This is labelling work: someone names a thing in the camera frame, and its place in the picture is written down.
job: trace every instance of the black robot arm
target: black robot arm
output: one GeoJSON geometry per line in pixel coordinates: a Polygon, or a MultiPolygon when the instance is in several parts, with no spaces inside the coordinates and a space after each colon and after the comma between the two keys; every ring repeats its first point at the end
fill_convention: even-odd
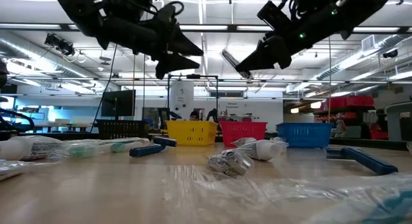
{"type": "Polygon", "coordinates": [[[203,51],[182,33],[176,16],[184,5],[172,2],[159,11],[151,0],[58,0],[79,30],[96,37],[103,49],[110,42],[144,53],[158,61],[156,77],[162,79],[174,70],[199,68],[199,64],[184,55],[203,55],[203,51]],[[181,6],[176,11],[174,5],[181,6]],[[142,21],[144,12],[153,15],[142,21]]]}
{"type": "Polygon", "coordinates": [[[347,39],[353,29],[380,10],[388,0],[283,0],[269,1],[257,14],[273,31],[265,34],[256,50],[235,66],[244,77],[250,70],[273,69],[279,63],[289,67],[291,56],[340,33],[347,39]],[[289,3],[290,18],[281,9],[289,3]]]}

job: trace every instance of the blue tool handle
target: blue tool handle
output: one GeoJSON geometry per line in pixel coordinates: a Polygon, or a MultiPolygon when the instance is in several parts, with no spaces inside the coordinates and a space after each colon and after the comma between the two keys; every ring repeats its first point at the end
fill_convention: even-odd
{"type": "Polygon", "coordinates": [[[375,158],[365,153],[364,151],[352,149],[349,147],[344,147],[341,151],[342,154],[346,155],[346,158],[356,160],[358,163],[371,169],[379,176],[398,172],[398,168],[396,166],[375,158]]]}
{"type": "Polygon", "coordinates": [[[165,146],[170,146],[170,147],[176,147],[178,142],[174,139],[171,139],[171,138],[155,136],[155,137],[153,137],[153,143],[160,144],[160,145],[165,145],[165,146]]]}
{"type": "Polygon", "coordinates": [[[131,157],[142,157],[142,156],[147,156],[150,154],[155,154],[163,151],[166,148],[166,146],[161,146],[161,145],[153,145],[149,147],[138,147],[134,149],[130,149],[129,156],[131,157]]]}

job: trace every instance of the air duct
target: air duct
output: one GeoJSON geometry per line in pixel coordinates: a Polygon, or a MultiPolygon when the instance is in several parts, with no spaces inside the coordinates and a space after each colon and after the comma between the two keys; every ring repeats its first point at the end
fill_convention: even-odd
{"type": "MultiPolygon", "coordinates": [[[[0,32],[0,57],[30,61],[34,67],[44,71],[61,70],[63,75],[67,77],[99,77],[54,53],[5,31],[0,32]]],[[[116,90],[120,90],[120,88],[111,83],[108,91],[116,90]]]]}
{"type": "MultiPolygon", "coordinates": [[[[310,80],[323,80],[326,77],[329,77],[331,74],[340,72],[366,60],[371,55],[385,53],[389,50],[397,49],[398,44],[410,37],[410,35],[391,35],[389,37],[381,35],[377,38],[376,36],[371,37],[374,38],[373,45],[370,46],[367,51],[364,51],[366,50],[366,48],[365,46],[363,46],[351,51],[350,53],[342,57],[339,57],[335,61],[336,63],[332,66],[332,68],[330,68],[330,66],[325,66],[324,68],[320,69],[319,73],[315,74],[310,80]]],[[[289,93],[292,91],[301,91],[309,85],[309,82],[289,85],[286,87],[286,92],[289,93]]]]}

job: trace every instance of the red basket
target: red basket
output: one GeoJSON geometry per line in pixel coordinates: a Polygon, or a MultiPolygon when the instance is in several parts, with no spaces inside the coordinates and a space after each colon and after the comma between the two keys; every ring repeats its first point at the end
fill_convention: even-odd
{"type": "Polygon", "coordinates": [[[221,122],[223,142],[226,147],[235,147],[232,142],[244,137],[253,137],[256,140],[265,138],[266,122],[221,122]]]}

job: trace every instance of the shelf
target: shelf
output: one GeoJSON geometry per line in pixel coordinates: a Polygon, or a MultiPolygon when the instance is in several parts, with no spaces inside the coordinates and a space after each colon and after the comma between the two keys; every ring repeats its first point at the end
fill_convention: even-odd
{"type": "MultiPolygon", "coordinates": [[[[347,106],[347,107],[342,107],[339,109],[333,109],[330,110],[331,114],[336,114],[340,112],[358,112],[358,111],[369,111],[369,110],[375,110],[375,107],[373,106],[347,106]]],[[[315,112],[314,115],[327,115],[329,111],[318,111],[315,112]]]]}

